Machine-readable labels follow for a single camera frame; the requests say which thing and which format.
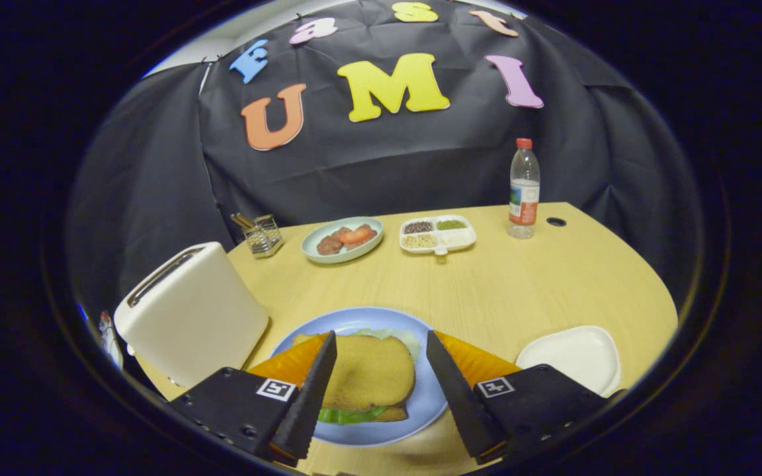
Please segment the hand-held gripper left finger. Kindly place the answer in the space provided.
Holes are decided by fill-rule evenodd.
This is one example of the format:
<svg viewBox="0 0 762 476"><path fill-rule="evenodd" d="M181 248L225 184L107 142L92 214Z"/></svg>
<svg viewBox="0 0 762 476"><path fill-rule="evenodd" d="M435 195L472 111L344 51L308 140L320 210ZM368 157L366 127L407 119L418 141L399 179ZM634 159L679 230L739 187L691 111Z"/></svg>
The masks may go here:
<svg viewBox="0 0 762 476"><path fill-rule="evenodd" d="M181 416L225 445L272 463L296 467L308 456L337 359L333 331L296 347L312 361L301 383L272 372L224 367L169 402Z"/></svg>

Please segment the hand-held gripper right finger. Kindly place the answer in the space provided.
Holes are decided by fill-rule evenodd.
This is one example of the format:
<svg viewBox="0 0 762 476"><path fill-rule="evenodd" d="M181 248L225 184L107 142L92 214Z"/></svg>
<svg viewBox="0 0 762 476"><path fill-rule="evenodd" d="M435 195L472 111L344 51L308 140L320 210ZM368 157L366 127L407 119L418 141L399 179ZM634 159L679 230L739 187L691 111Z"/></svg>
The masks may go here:
<svg viewBox="0 0 762 476"><path fill-rule="evenodd" d="M433 329L427 361L466 451L479 464L530 459L625 392L616 343L604 329L536 338L514 364Z"/></svg>

